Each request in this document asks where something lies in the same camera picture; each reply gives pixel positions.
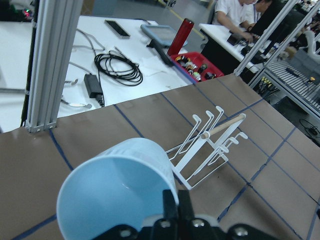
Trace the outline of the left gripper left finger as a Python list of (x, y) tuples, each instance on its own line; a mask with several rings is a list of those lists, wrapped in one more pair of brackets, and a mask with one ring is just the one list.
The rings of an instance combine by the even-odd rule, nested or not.
[(162, 191), (163, 201), (163, 220), (170, 222), (171, 225), (178, 225), (178, 207), (175, 202), (173, 193), (169, 189)]

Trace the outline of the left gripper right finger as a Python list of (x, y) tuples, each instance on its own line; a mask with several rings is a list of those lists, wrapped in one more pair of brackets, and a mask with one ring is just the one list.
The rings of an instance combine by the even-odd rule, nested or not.
[(188, 190), (179, 190), (178, 191), (178, 213), (179, 219), (182, 222), (188, 222), (195, 218), (192, 201)]

